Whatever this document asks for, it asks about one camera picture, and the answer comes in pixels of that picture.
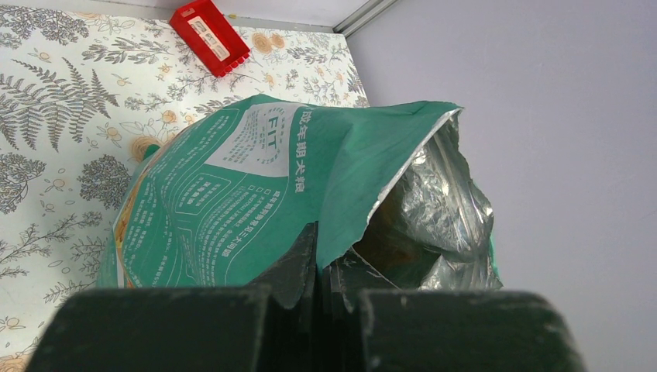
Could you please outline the small red box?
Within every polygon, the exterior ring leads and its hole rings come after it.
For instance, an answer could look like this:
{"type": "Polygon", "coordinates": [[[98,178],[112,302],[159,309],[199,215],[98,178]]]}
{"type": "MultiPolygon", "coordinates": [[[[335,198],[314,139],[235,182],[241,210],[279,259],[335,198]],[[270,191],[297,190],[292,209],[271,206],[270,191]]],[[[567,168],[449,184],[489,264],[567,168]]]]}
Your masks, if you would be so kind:
{"type": "Polygon", "coordinates": [[[209,72],[221,78],[246,62],[250,48],[211,0],[174,11],[169,24],[209,72]]]}

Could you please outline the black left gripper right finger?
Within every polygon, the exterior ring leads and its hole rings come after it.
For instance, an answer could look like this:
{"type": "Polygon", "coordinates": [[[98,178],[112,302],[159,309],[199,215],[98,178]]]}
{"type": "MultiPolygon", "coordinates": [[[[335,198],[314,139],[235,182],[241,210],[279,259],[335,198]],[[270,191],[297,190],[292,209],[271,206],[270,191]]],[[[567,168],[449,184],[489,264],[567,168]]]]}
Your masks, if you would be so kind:
{"type": "Polygon", "coordinates": [[[353,249],[322,271],[325,371],[364,370],[360,293],[396,288],[353,249]]]}

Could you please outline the floral table mat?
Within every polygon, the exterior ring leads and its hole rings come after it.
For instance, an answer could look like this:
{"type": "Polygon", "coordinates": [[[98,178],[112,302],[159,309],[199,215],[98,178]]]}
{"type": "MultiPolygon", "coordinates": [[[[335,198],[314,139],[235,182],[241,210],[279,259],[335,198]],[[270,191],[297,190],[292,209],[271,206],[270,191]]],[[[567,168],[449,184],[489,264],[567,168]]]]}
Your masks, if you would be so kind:
{"type": "Polygon", "coordinates": [[[338,34],[237,28],[249,57],[215,77],[166,19],[1,3],[1,369],[22,371],[54,312],[95,286],[137,162],[257,94],[368,104],[338,34]]]}

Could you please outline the green dog food bag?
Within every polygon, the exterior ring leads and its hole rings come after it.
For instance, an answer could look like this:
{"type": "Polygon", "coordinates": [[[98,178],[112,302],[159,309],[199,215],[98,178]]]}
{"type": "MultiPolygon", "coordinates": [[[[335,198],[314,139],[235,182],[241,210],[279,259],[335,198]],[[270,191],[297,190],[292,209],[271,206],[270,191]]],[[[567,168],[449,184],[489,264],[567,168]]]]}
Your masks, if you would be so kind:
{"type": "Polygon", "coordinates": [[[354,250],[398,288],[498,289],[494,211],[459,152],[461,111],[255,95],[166,143],[137,141],[97,285],[243,285],[316,223],[319,268],[354,250]]]}

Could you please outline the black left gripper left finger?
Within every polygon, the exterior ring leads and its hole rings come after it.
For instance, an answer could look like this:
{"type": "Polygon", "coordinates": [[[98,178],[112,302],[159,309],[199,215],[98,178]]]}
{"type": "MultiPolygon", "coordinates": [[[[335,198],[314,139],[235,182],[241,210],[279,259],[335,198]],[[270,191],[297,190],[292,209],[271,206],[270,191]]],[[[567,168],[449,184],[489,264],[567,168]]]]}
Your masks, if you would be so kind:
{"type": "Polygon", "coordinates": [[[255,371],[312,370],[317,237],[318,223],[305,225],[291,248],[247,284],[264,299],[255,327],[255,371]]]}

